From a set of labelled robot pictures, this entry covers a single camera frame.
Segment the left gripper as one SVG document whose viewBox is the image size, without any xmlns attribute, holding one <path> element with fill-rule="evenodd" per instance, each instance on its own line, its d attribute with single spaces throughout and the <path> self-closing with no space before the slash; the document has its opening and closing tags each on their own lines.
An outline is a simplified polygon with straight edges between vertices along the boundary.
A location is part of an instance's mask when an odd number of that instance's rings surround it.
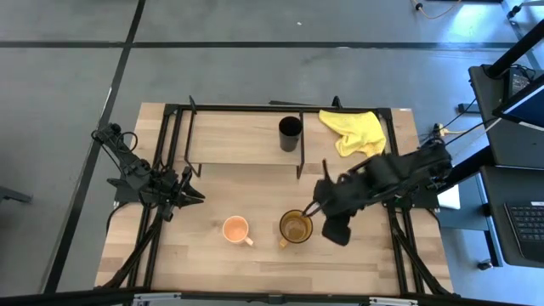
<svg viewBox="0 0 544 306">
<path fill-rule="evenodd" d="M 203 194 L 198 191 L 191 192 L 192 174 L 190 166 L 185 166 L 181 175 L 173 169 L 159 172 L 155 183 L 156 205 L 170 201 L 174 206 L 181 208 L 203 203 L 206 199 Z"/>
</svg>

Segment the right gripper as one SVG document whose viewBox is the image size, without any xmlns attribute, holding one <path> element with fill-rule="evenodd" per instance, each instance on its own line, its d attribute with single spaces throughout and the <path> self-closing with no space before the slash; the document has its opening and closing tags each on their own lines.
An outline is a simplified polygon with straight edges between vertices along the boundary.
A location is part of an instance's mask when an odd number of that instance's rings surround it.
<svg viewBox="0 0 544 306">
<path fill-rule="evenodd" d="M 305 218 L 332 217 L 368 204 L 368 186 L 362 174 L 341 174 L 336 183 L 328 176 L 317 181 L 313 200 L 304 208 Z"/>
</svg>

